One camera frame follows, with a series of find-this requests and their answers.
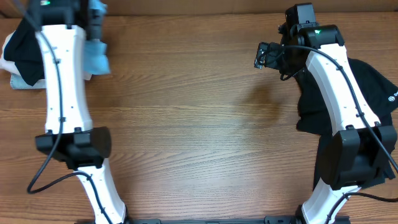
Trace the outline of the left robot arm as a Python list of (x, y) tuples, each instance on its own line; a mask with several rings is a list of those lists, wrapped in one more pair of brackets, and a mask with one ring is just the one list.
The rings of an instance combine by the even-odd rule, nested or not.
[(35, 29), (47, 94), (46, 133), (38, 151), (66, 163), (90, 200), (95, 223), (130, 223), (110, 171), (111, 135), (96, 128), (85, 95), (83, 62), (87, 44), (98, 44), (104, 12), (91, 1), (30, 1), (25, 18)]

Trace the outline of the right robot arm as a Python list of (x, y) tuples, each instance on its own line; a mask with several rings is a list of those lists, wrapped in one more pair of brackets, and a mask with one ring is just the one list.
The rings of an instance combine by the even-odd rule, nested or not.
[(320, 180), (291, 223), (336, 223), (338, 211), (352, 196), (389, 202), (361, 188), (380, 177), (385, 165), (397, 167), (391, 156), (397, 132), (393, 126), (381, 126), (364, 99), (339, 29), (313, 23), (297, 32), (279, 32), (279, 44), (259, 43), (254, 66), (280, 73), (291, 65), (305, 67), (320, 89), (332, 128), (331, 143), (317, 159)]

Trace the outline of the light blue printed t-shirt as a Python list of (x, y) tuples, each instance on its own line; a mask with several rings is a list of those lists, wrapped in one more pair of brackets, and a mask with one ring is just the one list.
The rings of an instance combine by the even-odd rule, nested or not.
[[(104, 16), (107, 13), (107, 5), (104, 4)], [(83, 71), (91, 75), (107, 75), (110, 73), (108, 58), (106, 56), (107, 45), (100, 40), (86, 40), (83, 51)]]

